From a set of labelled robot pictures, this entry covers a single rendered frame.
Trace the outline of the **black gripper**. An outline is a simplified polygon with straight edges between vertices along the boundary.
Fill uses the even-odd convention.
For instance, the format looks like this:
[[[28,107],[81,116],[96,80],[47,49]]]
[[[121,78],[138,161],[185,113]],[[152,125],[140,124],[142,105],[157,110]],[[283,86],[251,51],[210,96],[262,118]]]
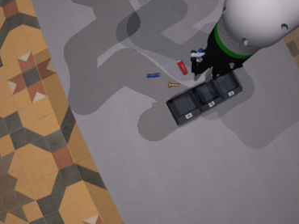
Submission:
[[[199,62],[200,59],[203,59]],[[197,81],[198,78],[208,69],[205,73],[205,82],[209,82],[212,78],[217,78],[217,75],[224,76],[229,72],[241,68],[242,65],[236,66],[233,69],[230,67],[223,66],[217,63],[210,55],[208,51],[208,46],[206,49],[202,50],[201,53],[196,50],[191,50],[191,62],[192,62],[192,73],[194,73],[194,81]],[[226,69],[226,70],[222,70]]]

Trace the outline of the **dark grey rack of three bins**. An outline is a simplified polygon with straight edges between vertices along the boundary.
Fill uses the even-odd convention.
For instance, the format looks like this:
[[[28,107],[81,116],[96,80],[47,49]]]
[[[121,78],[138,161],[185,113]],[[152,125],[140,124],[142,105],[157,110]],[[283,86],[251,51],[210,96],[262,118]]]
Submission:
[[[224,76],[218,75],[207,83],[203,82],[167,100],[166,104],[178,125],[241,91],[232,71]]]

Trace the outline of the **red battery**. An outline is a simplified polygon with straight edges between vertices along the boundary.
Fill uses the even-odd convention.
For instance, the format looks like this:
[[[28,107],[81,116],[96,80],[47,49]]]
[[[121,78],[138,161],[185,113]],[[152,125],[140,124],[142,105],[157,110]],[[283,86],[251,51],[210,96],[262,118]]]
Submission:
[[[183,71],[183,74],[187,73],[187,70],[185,69],[183,63],[181,61],[178,61],[179,67],[181,68],[181,70]]]

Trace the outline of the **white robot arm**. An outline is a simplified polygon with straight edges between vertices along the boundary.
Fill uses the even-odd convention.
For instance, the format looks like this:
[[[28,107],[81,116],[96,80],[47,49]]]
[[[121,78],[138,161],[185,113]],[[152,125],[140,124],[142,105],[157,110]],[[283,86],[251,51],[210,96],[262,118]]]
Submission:
[[[233,69],[298,27],[299,0],[225,0],[208,50],[216,62]]]

